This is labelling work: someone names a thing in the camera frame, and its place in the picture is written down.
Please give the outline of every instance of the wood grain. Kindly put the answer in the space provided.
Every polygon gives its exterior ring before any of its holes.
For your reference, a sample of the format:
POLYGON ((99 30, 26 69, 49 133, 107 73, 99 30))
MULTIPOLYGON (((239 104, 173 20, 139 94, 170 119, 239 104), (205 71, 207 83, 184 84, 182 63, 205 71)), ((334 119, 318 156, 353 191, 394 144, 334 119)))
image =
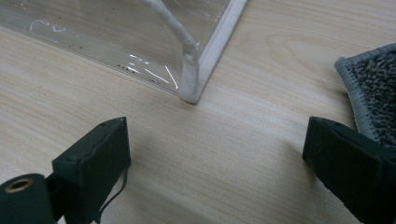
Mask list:
POLYGON ((250 0, 198 105, 0 28, 0 182, 49 175, 96 124, 126 116, 133 165, 103 223, 359 223, 303 162, 306 125, 354 127, 332 66, 394 42, 395 11, 250 0))

